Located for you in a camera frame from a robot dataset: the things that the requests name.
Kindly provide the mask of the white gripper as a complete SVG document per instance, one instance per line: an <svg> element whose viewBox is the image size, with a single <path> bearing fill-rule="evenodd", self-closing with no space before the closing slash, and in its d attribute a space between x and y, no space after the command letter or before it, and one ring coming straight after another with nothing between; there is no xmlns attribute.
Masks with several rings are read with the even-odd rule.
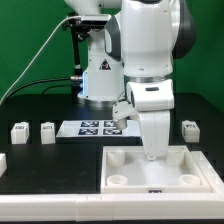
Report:
<svg viewBox="0 0 224 224"><path fill-rule="evenodd" d="M170 111L139 112L138 117L147 160L165 156L169 145Z"/></svg>

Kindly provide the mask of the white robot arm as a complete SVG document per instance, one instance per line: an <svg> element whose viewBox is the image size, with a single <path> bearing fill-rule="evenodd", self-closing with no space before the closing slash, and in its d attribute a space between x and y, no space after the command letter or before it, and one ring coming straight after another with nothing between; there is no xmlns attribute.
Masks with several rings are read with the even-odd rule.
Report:
<svg viewBox="0 0 224 224"><path fill-rule="evenodd" d="M146 157L168 150L174 108L173 60L196 39L186 0L64 0L78 17L71 24L88 40L80 103L109 106L116 127L139 122Z"/></svg>

